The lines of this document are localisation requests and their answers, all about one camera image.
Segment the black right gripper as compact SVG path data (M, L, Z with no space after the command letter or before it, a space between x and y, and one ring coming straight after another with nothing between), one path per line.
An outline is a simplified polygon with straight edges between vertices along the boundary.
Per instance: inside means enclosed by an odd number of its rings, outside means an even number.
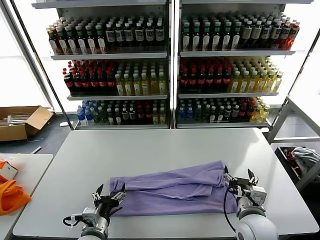
M249 180L236 181L237 178L229 173L227 165L224 166L223 177L225 182L229 186L229 192L237 197L246 197L250 192L251 186L256 186L259 182L259 178L248 168L248 178Z

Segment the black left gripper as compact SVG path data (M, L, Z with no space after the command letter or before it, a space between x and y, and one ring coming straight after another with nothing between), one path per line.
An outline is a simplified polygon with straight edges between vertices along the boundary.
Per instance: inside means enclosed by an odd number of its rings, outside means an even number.
M116 212L120 211L123 207L120 206L119 200L123 200L126 197L125 184L122 185L121 190L111 196L102 196L104 184L101 184L95 192L92 193L92 197L97 201L98 213L101 217L109 218Z

